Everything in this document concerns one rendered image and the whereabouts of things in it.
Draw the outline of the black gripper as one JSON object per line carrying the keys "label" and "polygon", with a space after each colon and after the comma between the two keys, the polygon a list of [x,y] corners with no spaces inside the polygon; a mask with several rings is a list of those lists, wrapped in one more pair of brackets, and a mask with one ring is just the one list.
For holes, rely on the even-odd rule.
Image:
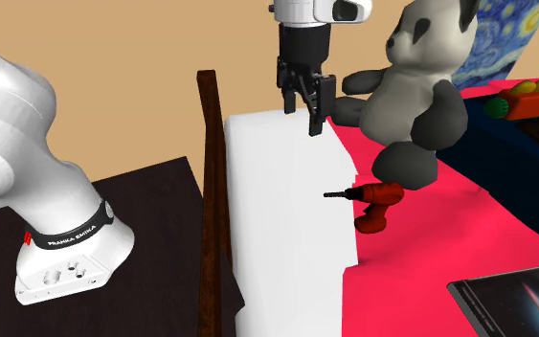
{"label": "black gripper", "polygon": [[321,75],[328,57],[331,25],[290,27],[279,24],[277,85],[285,114],[296,111],[296,80],[309,113],[311,137],[320,135],[334,106],[336,77]]}

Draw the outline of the grey and white panda plush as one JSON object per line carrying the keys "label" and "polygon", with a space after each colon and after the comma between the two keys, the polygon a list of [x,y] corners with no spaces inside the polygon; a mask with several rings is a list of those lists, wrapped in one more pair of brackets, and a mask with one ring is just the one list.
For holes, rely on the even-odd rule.
{"label": "grey and white panda plush", "polygon": [[438,151],[465,133],[467,111],[451,76],[468,58],[480,0],[412,0],[386,42],[390,66],[342,81],[331,120],[382,145],[371,171],[416,191],[438,178]]}

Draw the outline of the red toy drill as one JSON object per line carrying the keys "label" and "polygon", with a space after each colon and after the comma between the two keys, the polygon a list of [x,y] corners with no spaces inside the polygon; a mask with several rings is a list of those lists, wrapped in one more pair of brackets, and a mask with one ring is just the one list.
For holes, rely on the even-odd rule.
{"label": "red toy drill", "polygon": [[325,192],[324,197],[341,197],[367,204],[363,214],[354,219],[354,227],[361,234],[375,234],[387,226],[386,212],[404,197],[403,188],[395,183],[370,183],[344,191]]}

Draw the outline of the bed with red cover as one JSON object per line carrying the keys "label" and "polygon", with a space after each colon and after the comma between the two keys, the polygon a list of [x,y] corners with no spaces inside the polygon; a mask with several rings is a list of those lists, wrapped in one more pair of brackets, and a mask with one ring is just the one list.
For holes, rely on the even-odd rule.
{"label": "bed with red cover", "polygon": [[450,281],[539,266],[539,235],[447,166],[409,191],[380,233],[333,193],[371,180],[357,130],[306,133],[304,111],[223,118],[216,75],[197,84],[207,127],[205,202],[243,306],[236,337],[476,337]]}

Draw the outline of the dark robot stand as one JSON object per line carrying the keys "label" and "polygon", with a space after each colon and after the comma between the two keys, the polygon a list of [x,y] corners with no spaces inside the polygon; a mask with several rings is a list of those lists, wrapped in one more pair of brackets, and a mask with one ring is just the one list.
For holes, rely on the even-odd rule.
{"label": "dark robot stand", "polygon": [[27,224],[0,203],[0,337],[236,337],[243,299],[223,258],[211,315],[199,315],[203,203],[188,161],[91,184],[133,231],[130,255],[101,287],[24,305],[14,286]]}

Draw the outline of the dark blue box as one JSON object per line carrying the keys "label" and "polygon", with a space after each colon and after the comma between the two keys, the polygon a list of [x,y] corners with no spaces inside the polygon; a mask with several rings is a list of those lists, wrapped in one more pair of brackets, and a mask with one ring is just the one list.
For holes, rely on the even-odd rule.
{"label": "dark blue box", "polygon": [[469,121],[462,138],[438,153],[440,161],[484,188],[502,206],[539,234],[539,143],[516,121],[493,119],[485,103],[517,80],[491,80],[466,88]]}

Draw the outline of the orange toy with yellow and green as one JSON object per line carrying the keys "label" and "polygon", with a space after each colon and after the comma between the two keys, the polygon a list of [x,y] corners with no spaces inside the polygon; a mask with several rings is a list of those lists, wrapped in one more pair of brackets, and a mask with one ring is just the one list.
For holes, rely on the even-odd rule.
{"label": "orange toy with yellow and green", "polygon": [[483,106],[483,112],[493,119],[518,121],[539,118],[539,79],[523,80]]}

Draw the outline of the dark glossy book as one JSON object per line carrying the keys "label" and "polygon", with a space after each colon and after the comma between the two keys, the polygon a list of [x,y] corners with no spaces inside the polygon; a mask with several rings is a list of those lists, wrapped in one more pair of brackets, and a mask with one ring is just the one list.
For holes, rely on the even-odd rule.
{"label": "dark glossy book", "polygon": [[452,281],[447,290],[479,337],[539,337],[539,267]]}

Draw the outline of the blue and yellow wall picture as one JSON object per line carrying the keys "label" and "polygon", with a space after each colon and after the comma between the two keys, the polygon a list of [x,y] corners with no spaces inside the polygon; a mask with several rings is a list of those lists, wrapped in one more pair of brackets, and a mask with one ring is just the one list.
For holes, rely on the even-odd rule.
{"label": "blue and yellow wall picture", "polygon": [[539,0],[481,0],[467,60],[452,75],[459,90],[505,79],[539,28]]}

